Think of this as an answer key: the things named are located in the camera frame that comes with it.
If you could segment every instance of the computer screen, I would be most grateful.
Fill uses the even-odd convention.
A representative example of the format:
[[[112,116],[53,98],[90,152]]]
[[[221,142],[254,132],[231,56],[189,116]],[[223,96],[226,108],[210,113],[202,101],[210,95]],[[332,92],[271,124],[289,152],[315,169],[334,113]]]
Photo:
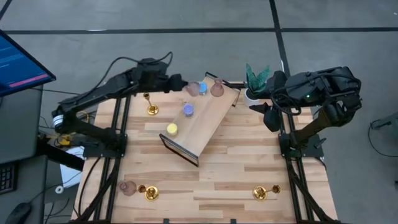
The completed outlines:
[[[0,30],[0,96],[53,80],[52,73]]]

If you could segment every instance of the gray floor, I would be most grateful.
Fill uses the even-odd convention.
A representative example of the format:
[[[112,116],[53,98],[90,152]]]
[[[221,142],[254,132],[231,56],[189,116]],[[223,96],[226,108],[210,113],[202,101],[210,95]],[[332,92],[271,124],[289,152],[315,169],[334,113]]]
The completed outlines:
[[[0,6],[6,2],[0,0]],[[395,0],[276,0],[282,28],[398,26]],[[4,30],[145,29],[192,27],[272,27],[264,0],[13,0],[0,28]],[[13,35],[56,76],[47,89],[81,93],[93,86],[118,56],[159,58],[174,52],[169,73],[201,80],[205,71],[227,80],[244,80],[245,63],[254,71],[266,65],[279,70],[274,33]],[[321,132],[328,178],[339,219],[348,223],[396,223],[398,219],[397,158],[382,157],[368,143],[368,126],[398,110],[398,32],[283,33],[292,73],[349,66],[362,80],[363,108],[342,128]],[[112,73],[134,66],[120,62]],[[44,93],[42,116],[64,94]],[[372,132],[375,146],[398,154],[389,128]],[[49,164],[49,185],[60,181]],[[48,202],[74,201],[76,188]],[[64,214],[71,214],[69,206]]]

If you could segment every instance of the wooden table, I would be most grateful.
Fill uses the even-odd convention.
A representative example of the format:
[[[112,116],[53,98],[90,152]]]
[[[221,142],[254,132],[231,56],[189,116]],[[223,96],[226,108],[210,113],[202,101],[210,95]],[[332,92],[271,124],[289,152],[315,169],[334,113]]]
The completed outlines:
[[[127,124],[128,146],[118,180],[156,186],[160,195],[156,201],[148,202],[144,194],[137,192],[128,197],[117,190],[112,222],[162,223],[164,218],[169,218],[171,223],[229,223],[235,218],[238,223],[295,223],[286,164],[280,155],[277,133],[266,128],[261,114],[243,105],[242,94],[199,157],[200,167],[162,145],[159,133],[181,110],[185,101],[182,96],[178,92],[151,93],[151,102],[160,107],[156,116],[147,114],[148,102],[142,95],[132,98]],[[115,100],[108,100],[99,105],[95,125],[102,128],[111,125],[114,104]],[[304,127],[312,120],[310,110],[303,109],[294,120],[297,129]],[[83,208],[98,191],[103,160],[90,176],[83,195]],[[85,162],[81,183],[94,161]],[[310,193],[326,214],[337,218],[325,168],[312,158],[304,158],[303,163]],[[282,187],[280,194],[268,194],[264,202],[254,200],[255,186],[270,189],[274,184]],[[303,218],[306,218],[301,193],[299,196]],[[103,200],[102,218],[107,203],[108,194]]]

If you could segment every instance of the white paper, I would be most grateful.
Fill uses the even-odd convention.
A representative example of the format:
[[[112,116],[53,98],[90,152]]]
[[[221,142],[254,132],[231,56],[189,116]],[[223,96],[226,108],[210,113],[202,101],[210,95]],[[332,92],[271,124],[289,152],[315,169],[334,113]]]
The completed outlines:
[[[84,151],[84,147],[80,146],[80,147],[74,147],[72,149],[69,149],[67,151],[67,153],[75,155],[80,158],[83,158],[83,151]],[[60,168],[61,168],[62,182],[64,183],[63,188],[68,188],[75,184],[80,183],[80,178],[81,178],[80,171],[69,168],[62,164],[60,164]]]

